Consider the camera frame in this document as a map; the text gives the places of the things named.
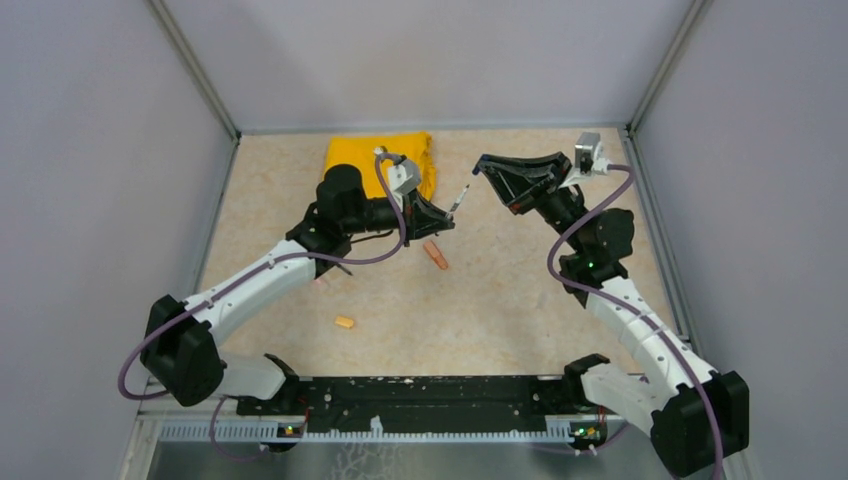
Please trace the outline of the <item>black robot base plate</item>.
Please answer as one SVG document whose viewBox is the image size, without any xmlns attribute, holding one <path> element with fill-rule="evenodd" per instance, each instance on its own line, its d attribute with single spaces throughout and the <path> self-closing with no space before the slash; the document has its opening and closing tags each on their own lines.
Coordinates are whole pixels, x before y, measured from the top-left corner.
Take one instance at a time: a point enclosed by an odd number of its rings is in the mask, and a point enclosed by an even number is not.
<svg viewBox="0 0 848 480">
<path fill-rule="evenodd" d="M 266 400 L 240 397 L 243 417 L 284 417 L 294 442 L 553 444 L 591 455 L 624 432 L 603 408 L 579 400 L 559 375 L 299 376 Z"/>
</svg>

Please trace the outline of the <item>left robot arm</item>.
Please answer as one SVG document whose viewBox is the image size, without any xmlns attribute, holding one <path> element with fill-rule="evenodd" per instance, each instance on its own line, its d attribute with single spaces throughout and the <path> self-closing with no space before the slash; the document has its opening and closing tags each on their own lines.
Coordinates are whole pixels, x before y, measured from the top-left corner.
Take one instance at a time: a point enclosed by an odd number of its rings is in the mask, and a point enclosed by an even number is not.
<svg viewBox="0 0 848 480">
<path fill-rule="evenodd" d="M 454 228 L 452 214 L 420 194 L 420 174 L 411 161 L 389 166 L 379 181 L 383 197 L 369 199 L 359 169 L 330 168 L 303 220 L 259 260 L 182 301 L 170 295 L 157 300 L 139 358 L 165 394 L 183 407 L 228 396 L 261 400 L 277 414 L 292 411 L 300 388 L 288 365 L 272 354 L 243 357 L 219 349 L 269 304 L 350 264 L 355 235 L 397 231 L 406 246 Z"/>
</svg>

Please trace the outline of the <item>white marker pen black tip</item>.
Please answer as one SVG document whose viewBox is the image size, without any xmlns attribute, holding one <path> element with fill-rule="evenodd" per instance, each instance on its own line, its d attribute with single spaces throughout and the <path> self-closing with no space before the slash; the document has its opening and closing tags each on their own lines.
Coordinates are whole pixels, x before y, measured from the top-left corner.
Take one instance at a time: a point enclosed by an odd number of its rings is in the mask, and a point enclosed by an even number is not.
<svg viewBox="0 0 848 480">
<path fill-rule="evenodd" d="M 454 218 L 457 210 L 459 209 L 459 207 L 462 204 L 465 196 L 467 195 L 469 188 L 470 188 L 470 185 L 466 184 L 463 187 L 463 189 L 461 190 L 461 192 L 459 193 L 459 195 L 457 196 L 457 198 L 455 199 L 455 201 L 453 202 L 452 206 L 450 207 L 450 209 L 448 210 L 448 212 L 446 214 L 446 217 L 449 220 L 452 220 Z"/>
</svg>

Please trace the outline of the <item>orange highlighter pen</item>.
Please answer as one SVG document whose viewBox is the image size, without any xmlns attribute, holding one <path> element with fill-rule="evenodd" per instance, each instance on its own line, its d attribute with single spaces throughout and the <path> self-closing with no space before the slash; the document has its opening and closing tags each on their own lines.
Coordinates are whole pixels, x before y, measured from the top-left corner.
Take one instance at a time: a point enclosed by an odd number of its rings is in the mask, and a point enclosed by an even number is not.
<svg viewBox="0 0 848 480">
<path fill-rule="evenodd" d="M 423 248 L 429 258 L 441 269 L 447 270 L 449 268 L 449 262 L 444 256 L 441 249 L 436 245 L 435 242 L 429 240 L 424 243 Z"/>
</svg>

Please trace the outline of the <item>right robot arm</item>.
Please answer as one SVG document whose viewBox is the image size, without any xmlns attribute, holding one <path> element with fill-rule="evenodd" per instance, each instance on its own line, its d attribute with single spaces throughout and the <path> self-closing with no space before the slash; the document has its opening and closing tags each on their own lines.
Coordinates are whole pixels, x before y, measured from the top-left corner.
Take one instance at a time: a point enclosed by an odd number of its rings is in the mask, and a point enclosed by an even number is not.
<svg viewBox="0 0 848 480">
<path fill-rule="evenodd" d="M 562 153 L 539 158 L 485 154 L 474 167 L 508 210 L 535 211 L 557 232 L 549 273 L 618 338 L 643 370 L 637 379 L 598 355 L 569 364 L 563 398 L 576 412 L 595 405 L 647 435 L 664 467 L 685 477 L 705 467 L 722 472 L 725 458 L 750 441 L 750 391 L 736 372 L 700 358 L 650 308 L 623 266 L 632 251 L 633 214 L 607 197 L 587 209 L 581 182 L 629 166 L 606 159 L 572 162 Z"/>
</svg>

